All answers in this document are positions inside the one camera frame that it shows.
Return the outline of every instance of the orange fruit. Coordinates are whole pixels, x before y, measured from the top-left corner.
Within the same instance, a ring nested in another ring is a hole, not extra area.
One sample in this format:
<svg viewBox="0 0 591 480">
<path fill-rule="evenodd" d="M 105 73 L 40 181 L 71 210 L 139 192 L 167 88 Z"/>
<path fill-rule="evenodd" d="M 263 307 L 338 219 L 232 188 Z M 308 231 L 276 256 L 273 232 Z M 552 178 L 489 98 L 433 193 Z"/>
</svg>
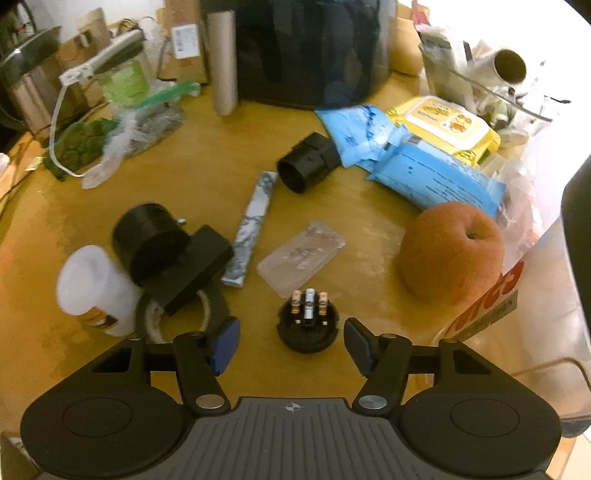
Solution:
<svg viewBox="0 0 591 480">
<path fill-rule="evenodd" d="M 398 268 L 408 288 L 428 303 L 472 304 L 501 275 L 501 229 L 479 208 L 435 205 L 408 226 Z"/>
</svg>

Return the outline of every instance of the white plastic cup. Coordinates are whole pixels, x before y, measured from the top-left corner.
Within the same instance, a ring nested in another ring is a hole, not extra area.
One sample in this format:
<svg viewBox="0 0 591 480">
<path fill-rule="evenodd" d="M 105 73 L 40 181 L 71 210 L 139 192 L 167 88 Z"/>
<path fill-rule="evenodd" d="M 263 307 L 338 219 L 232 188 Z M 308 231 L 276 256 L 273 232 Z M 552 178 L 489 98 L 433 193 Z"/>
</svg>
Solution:
<svg viewBox="0 0 591 480">
<path fill-rule="evenodd" d="M 86 245 L 71 254 L 57 277 L 56 298 L 61 311 L 83 316 L 87 324 L 123 337 L 134 331 L 141 290 L 107 253 Z"/>
</svg>

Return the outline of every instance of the white cable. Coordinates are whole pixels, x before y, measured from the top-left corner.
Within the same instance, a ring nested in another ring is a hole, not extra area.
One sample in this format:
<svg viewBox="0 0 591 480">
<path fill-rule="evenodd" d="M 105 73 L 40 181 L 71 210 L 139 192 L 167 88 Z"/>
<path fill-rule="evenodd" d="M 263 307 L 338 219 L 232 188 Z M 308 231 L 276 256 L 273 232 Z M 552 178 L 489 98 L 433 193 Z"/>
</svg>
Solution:
<svg viewBox="0 0 591 480">
<path fill-rule="evenodd" d="M 53 109 L 53 116 L 51 117 L 51 125 L 49 127 L 49 156 L 51 161 L 56 165 L 57 168 L 60 170 L 65 171 L 67 174 L 72 175 L 73 177 L 82 178 L 84 174 L 80 175 L 78 173 L 74 173 L 69 168 L 66 168 L 64 165 L 59 163 L 56 158 L 56 128 L 57 128 L 57 117 L 60 114 L 61 104 L 64 101 L 64 97 L 66 96 L 66 90 L 68 87 L 66 85 L 61 87 L 60 94 L 57 96 L 56 107 Z"/>
</svg>

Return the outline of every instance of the black container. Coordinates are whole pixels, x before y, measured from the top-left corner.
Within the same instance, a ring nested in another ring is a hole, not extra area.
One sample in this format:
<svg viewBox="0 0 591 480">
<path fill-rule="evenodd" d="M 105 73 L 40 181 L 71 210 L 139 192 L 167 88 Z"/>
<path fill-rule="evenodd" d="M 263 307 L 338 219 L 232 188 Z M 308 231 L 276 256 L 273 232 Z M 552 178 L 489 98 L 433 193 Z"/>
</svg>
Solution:
<svg viewBox="0 0 591 480">
<path fill-rule="evenodd" d="M 389 76 L 390 1 L 230 3 L 243 97 L 305 108 L 348 106 Z"/>
<path fill-rule="evenodd" d="M 304 193 L 339 165 L 339 152 L 334 142 L 313 132 L 277 162 L 277 171 L 287 188 Z"/>
<path fill-rule="evenodd" d="M 113 230 L 113 249 L 140 284 L 170 265 L 189 244 L 189 235 L 158 203 L 141 203 L 127 211 Z"/>
</svg>

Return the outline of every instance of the yellow wet wipes package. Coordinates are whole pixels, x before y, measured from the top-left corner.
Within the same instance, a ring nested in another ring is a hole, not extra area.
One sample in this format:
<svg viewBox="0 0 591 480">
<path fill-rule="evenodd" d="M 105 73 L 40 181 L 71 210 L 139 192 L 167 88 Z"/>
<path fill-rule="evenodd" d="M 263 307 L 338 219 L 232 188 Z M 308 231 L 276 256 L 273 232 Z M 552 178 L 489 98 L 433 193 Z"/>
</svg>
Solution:
<svg viewBox="0 0 591 480">
<path fill-rule="evenodd" d="M 480 117 L 435 96 L 415 97 L 387 112 L 398 127 L 473 167 L 499 149 L 501 138 Z"/>
</svg>

